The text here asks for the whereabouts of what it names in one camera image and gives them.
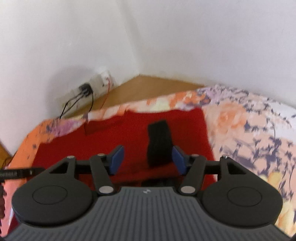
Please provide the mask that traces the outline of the red knitted sweater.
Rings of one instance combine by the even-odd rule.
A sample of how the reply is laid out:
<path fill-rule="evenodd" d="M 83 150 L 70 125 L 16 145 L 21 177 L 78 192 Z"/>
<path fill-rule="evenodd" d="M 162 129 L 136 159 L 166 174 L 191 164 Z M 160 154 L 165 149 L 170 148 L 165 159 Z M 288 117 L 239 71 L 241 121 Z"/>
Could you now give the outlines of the red knitted sweater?
<path fill-rule="evenodd" d="M 117 145 L 123 145 L 124 160 L 119 172 L 112 177 L 113 183 L 134 182 L 140 185 L 149 178 L 176 177 L 178 172 L 172 161 L 168 164 L 157 161 L 156 167 L 148 164 L 147 148 L 151 140 L 148 126 L 161 120 L 167 122 L 173 144 L 185 153 L 200 154 L 208 160 L 214 158 L 201 109 L 160 113 L 125 111 L 105 120 L 86 122 L 51 141 L 42 141 L 37 145 L 29 166 L 48 168 L 67 154 L 73 154 L 79 160 L 88 159 L 100 151 L 108 152 Z"/>

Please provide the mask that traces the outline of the black plug adapter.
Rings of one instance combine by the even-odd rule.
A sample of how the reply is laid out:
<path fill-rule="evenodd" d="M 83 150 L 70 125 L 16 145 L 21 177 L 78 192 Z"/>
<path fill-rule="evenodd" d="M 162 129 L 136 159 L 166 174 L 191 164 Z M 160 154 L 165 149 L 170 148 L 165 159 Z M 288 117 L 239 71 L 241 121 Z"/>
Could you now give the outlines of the black plug adapter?
<path fill-rule="evenodd" d="M 84 97 L 88 97 L 93 94 L 93 89 L 89 83 L 84 83 L 84 84 L 80 85 L 78 88 L 79 88 L 80 93 Z"/>

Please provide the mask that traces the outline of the white wall socket strip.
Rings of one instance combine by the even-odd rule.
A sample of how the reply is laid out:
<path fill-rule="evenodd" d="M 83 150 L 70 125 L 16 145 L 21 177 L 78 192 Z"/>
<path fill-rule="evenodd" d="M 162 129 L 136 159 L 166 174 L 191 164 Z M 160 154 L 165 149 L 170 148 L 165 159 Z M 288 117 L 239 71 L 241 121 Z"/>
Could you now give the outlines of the white wall socket strip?
<path fill-rule="evenodd" d="M 80 84 L 76 84 L 73 88 L 67 90 L 64 94 L 57 98 L 57 104 L 60 111 L 63 110 L 67 101 L 71 99 L 66 107 L 69 108 L 79 97 L 82 96 L 78 96 L 78 94 L 81 92 L 80 86 L 83 84 L 89 84 L 92 88 L 93 94 L 79 100 L 71 108 L 71 111 L 78 110 L 79 108 L 88 105 L 92 101 L 92 96 L 94 100 L 96 100 L 104 94 L 107 94 L 108 91 L 112 90 L 116 86 L 109 70 L 106 67 L 100 67 L 99 70 L 91 77 L 86 78 Z"/>

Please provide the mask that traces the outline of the wooden bed frame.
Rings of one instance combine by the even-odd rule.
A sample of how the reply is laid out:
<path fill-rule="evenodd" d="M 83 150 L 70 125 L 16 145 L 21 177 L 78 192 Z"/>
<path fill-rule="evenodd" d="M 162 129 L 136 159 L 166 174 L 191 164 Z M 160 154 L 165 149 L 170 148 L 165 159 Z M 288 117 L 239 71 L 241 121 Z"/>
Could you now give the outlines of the wooden bed frame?
<path fill-rule="evenodd" d="M 202 84 L 139 75 L 115 87 L 108 85 L 107 97 L 95 101 L 88 97 L 88 105 L 73 109 L 67 119 L 61 120 L 62 107 L 58 100 L 64 96 L 70 99 L 73 88 L 60 77 L 45 84 L 37 81 L 10 86 L 4 81 L 1 83 L 1 149 L 6 154 L 1 161 L 17 155 L 17 162 L 30 165 L 40 144 L 79 128 L 91 116 L 89 110 L 95 120 L 100 120 L 132 110 L 132 101 L 148 99 L 153 102 L 158 96 L 168 94 L 174 96 L 169 102 L 172 108 L 185 91 L 202 87 Z"/>

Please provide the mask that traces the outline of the floral bed sheet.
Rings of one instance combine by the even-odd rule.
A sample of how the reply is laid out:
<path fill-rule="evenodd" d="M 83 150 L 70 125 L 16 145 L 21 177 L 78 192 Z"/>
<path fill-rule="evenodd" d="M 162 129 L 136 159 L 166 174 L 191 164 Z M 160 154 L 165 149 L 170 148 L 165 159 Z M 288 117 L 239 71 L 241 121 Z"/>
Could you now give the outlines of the floral bed sheet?
<path fill-rule="evenodd" d="M 173 95 L 153 102 L 130 102 L 135 113 L 201 109 L 214 158 L 228 155 L 275 187 L 283 198 L 276 226 L 295 234 L 295 109 L 246 90 L 215 85 L 186 91 L 174 107 Z M 13 157 L 9 168 L 29 168 Z"/>

